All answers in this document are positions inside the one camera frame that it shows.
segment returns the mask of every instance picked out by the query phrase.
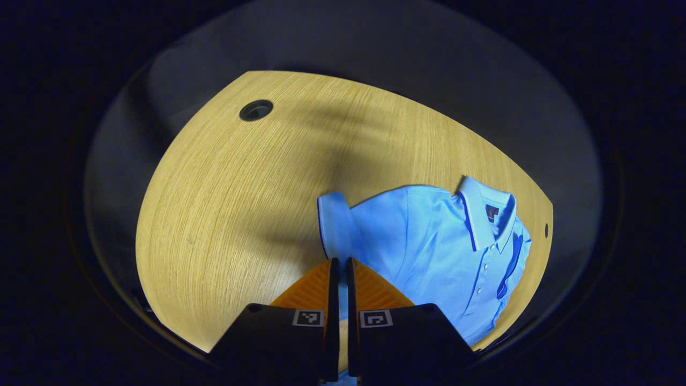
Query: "wooden table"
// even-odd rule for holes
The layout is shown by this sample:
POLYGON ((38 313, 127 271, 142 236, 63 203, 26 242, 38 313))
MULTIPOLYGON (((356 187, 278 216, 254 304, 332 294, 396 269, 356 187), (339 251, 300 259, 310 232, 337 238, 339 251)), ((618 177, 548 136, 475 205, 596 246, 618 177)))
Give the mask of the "wooden table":
MULTIPOLYGON (((145 296, 165 326, 208 352, 246 304, 269 304, 325 259, 317 197, 338 191, 355 205, 410 184, 455 192, 464 175, 513 193, 532 239, 478 349, 512 325, 543 276, 553 208, 538 185, 479 135, 407 98, 310 73, 245 73, 193 116, 150 181, 136 237, 145 296), (255 100, 273 111, 241 120, 255 100)), ((345 346, 346 336, 342 328, 345 346)))

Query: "shirt label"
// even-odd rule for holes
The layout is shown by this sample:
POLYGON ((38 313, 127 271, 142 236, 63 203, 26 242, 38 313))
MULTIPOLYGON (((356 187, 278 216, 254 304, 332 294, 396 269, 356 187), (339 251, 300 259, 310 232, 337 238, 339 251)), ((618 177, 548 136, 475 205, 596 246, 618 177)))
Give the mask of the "shirt label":
POLYGON ((486 213, 488 214, 488 221, 494 223, 495 217, 498 215, 498 212, 500 212, 500 209, 486 204, 486 213))

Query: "shirt collar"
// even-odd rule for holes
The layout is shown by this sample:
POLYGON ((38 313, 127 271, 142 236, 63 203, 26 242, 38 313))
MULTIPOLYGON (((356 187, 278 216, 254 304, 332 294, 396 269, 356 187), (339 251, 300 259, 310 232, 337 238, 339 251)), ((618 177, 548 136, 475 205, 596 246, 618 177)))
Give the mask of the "shirt collar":
POLYGON ((517 217, 517 201, 514 196, 510 193, 490 188, 469 176, 466 176, 460 185, 460 195, 464 200, 464 206, 467 210, 467 221, 472 231, 472 247, 474 251, 480 251, 495 244, 498 252, 503 253, 512 235, 512 228, 517 217), (497 239, 494 237, 488 221, 484 198, 500 203, 503 208, 507 209, 504 212, 509 212, 506 226, 497 239))

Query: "light blue polo shirt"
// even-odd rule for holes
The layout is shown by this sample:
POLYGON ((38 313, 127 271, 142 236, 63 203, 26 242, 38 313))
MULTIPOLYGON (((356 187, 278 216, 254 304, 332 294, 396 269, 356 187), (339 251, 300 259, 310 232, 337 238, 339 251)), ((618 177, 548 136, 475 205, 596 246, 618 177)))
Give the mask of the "light blue polo shirt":
MULTIPOLYGON (((471 177, 459 193, 415 185, 349 208, 340 193, 318 199, 320 235, 341 267, 357 258, 415 304, 435 303, 474 345, 495 328, 524 271, 531 240, 510 193, 471 177)), ((348 318, 347 280, 339 287, 348 318)))

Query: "polo shirt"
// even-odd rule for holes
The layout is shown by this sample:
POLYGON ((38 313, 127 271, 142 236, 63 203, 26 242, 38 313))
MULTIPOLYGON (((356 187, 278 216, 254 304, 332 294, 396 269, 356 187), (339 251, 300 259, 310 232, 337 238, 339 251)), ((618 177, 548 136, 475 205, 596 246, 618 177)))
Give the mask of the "polo shirt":
POLYGON ((513 195, 465 177, 458 193, 413 185, 350 208, 343 194, 318 199, 320 235, 338 258, 340 316, 348 318, 344 265, 357 258, 415 304, 435 303, 469 345, 495 328, 529 254, 513 195))

